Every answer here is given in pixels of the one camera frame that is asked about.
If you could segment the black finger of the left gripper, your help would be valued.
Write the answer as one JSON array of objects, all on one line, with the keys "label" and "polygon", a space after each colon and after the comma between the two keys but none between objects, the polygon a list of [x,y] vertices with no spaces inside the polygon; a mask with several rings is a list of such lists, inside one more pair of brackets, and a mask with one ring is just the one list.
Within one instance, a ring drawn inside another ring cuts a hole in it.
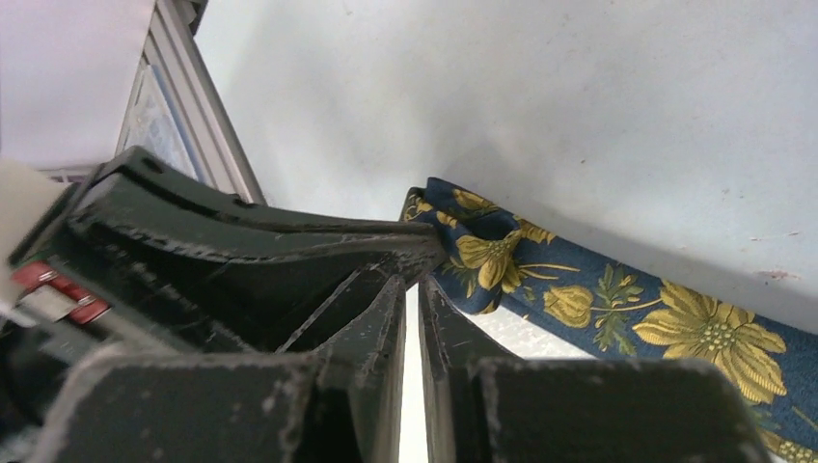
[{"label": "black finger of the left gripper", "polygon": [[275,351],[338,290],[414,284],[443,258],[427,224],[245,202],[133,147],[62,193],[9,257],[14,281],[72,301],[51,324],[165,352]]}]

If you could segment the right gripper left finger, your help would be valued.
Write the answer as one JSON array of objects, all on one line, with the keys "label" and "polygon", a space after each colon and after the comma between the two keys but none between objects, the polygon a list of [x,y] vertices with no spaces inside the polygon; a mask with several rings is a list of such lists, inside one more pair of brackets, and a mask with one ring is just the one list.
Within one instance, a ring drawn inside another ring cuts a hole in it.
[{"label": "right gripper left finger", "polygon": [[313,351],[97,354],[50,408],[34,462],[394,462],[405,288],[323,304],[353,320]]}]

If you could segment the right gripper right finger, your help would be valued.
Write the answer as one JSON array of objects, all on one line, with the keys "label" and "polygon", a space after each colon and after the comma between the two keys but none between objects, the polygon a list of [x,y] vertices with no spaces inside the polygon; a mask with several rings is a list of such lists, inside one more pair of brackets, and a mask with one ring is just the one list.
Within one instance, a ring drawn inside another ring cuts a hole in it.
[{"label": "right gripper right finger", "polygon": [[525,359],[419,286],[433,462],[767,462],[736,389],[697,360]]}]

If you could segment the navy gold floral tie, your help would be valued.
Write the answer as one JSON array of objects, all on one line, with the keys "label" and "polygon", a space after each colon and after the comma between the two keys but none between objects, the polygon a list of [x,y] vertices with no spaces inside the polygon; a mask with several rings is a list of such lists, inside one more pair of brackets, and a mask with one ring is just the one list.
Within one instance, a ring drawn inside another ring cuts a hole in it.
[{"label": "navy gold floral tie", "polygon": [[434,278],[463,313],[507,308],[604,358],[697,358],[741,392],[765,446],[817,458],[817,338],[544,230],[469,190],[430,178],[411,188],[407,222],[446,251]]}]

